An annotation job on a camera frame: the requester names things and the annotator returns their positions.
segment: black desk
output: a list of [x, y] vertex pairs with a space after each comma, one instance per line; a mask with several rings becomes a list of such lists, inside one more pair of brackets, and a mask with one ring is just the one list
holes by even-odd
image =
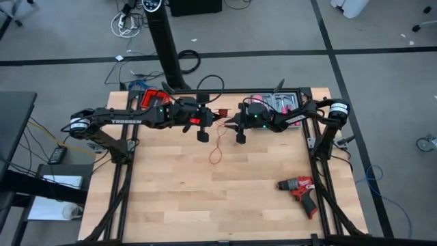
[[33, 195], [51, 199], [56, 197], [58, 200], [76, 204], [85, 204], [86, 201], [86, 191], [54, 184], [8, 169], [8, 161], [11, 161], [14, 156], [35, 99], [35, 92], [0, 92], [0, 112], [4, 115], [0, 118], [0, 232], [10, 207], [28, 207]]

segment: wooden tabletop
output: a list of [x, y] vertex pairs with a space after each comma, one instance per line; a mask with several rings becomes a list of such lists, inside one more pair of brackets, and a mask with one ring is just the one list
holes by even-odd
[[[313, 88], [312, 92], [315, 100], [330, 98], [328, 88]], [[229, 115], [233, 116], [247, 96], [223, 94], [208, 106], [213, 111], [231, 109]], [[125, 109], [126, 101], [127, 92], [111, 92], [108, 107]], [[105, 126], [103, 130], [119, 138], [122, 127]], [[216, 147], [217, 131], [224, 133], [225, 129], [217, 125], [208, 128], [209, 143], [198, 142], [197, 131], [197, 127], [185, 134], [182, 127], [160, 131], [139, 127], [141, 142], [135, 151], [124, 243], [302, 239], [312, 233], [323, 237], [319, 212], [308, 220], [290, 192], [275, 188], [280, 180], [311, 176], [302, 128], [284, 133], [247, 130], [244, 145], [236, 144], [236, 133], [228, 130], [221, 137], [223, 158], [216, 165], [210, 163], [209, 155]], [[338, 149], [333, 154], [347, 158]], [[218, 158], [215, 152], [212, 160]], [[366, 232], [349, 165], [337, 159], [328, 163], [338, 204], [356, 227]], [[79, 239], [88, 236], [106, 212], [114, 170], [115, 165], [108, 163], [94, 173]], [[311, 197], [317, 203], [315, 191]], [[334, 232], [332, 213], [326, 207]], [[114, 232], [118, 216], [116, 213]]]

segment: drill chuck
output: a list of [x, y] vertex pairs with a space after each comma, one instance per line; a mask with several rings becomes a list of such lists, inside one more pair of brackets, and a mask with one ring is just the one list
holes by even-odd
[[277, 187], [280, 191], [292, 191], [299, 187], [297, 178], [278, 182]]

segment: white cylinder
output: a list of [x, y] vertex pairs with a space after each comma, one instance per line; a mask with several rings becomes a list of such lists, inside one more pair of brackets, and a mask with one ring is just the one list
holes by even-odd
[[369, 0], [331, 0], [330, 4], [334, 8], [337, 6], [341, 7], [346, 18], [355, 18], [368, 3]]

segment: white cable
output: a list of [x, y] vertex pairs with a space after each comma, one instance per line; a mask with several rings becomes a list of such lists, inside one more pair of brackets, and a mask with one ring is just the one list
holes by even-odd
[[115, 20], [117, 20], [117, 18], [119, 16], [120, 16], [120, 18], [122, 18], [122, 12], [121, 11], [111, 21], [111, 30], [112, 30], [112, 33], [114, 33], [114, 35], [119, 37], [119, 38], [133, 38], [136, 35], [138, 35], [138, 33], [140, 32], [141, 27], [137, 27], [135, 25], [134, 18], [132, 16], [130, 17], [130, 23], [131, 23], [130, 24], [130, 29], [126, 29], [126, 30], [123, 31], [122, 28], [118, 27], [119, 33], [117, 34], [115, 32], [115, 30], [114, 30], [114, 22], [115, 22]]

